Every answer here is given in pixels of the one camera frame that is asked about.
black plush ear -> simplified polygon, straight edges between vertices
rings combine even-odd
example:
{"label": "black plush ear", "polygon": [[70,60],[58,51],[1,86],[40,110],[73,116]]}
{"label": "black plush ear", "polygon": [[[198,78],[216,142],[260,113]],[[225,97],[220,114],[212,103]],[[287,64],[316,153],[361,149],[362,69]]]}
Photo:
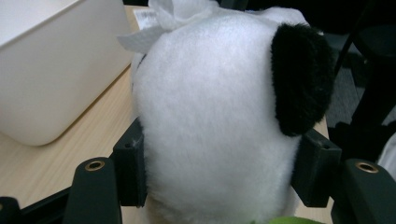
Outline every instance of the black plush ear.
{"label": "black plush ear", "polygon": [[278,27],[271,46],[276,118],[283,134],[307,132],[327,110],[334,82],[332,49],[302,24]]}

green object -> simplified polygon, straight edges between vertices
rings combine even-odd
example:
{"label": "green object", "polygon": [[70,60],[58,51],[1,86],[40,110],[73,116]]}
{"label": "green object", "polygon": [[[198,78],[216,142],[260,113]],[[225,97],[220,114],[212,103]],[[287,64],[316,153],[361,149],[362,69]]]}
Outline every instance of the green object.
{"label": "green object", "polygon": [[303,217],[277,217],[268,224],[323,224]]}

white storage bin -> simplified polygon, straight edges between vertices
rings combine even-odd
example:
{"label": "white storage bin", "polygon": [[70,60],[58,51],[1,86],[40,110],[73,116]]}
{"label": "white storage bin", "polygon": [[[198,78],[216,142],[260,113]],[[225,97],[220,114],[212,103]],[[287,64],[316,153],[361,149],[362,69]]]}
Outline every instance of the white storage bin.
{"label": "white storage bin", "polygon": [[0,132],[58,137],[126,68],[121,0],[0,1]]}

wooden desk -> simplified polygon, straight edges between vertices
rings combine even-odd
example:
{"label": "wooden desk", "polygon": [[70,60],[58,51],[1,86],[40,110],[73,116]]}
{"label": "wooden desk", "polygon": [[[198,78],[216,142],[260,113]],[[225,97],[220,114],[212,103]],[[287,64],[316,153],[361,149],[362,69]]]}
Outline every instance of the wooden desk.
{"label": "wooden desk", "polygon": [[[132,8],[126,7],[136,29]],[[136,117],[132,108],[130,68],[57,140],[42,147],[24,146],[0,134],[0,196],[18,199],[20,207],[70,187],[83,161],[110,155],[113,146]],[[318,126],[327,135],[326,124]],[[124,223],[146,223],[142,211],[122,208]],[[300,206],[297,216],[331,223],[329,211]]]}

white plush toy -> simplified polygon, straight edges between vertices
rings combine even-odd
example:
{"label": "white plush toy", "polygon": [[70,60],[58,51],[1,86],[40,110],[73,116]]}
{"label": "white plush toy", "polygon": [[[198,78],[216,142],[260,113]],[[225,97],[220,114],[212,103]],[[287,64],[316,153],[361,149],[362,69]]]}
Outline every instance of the white plush toy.
{"label": "white plush toy", "polygon": [[152,223],[267,223],[287,206],[300,135],[332,93],[332,53],[294,9],[149,1],[158,25],[120,37],[133,76]]}

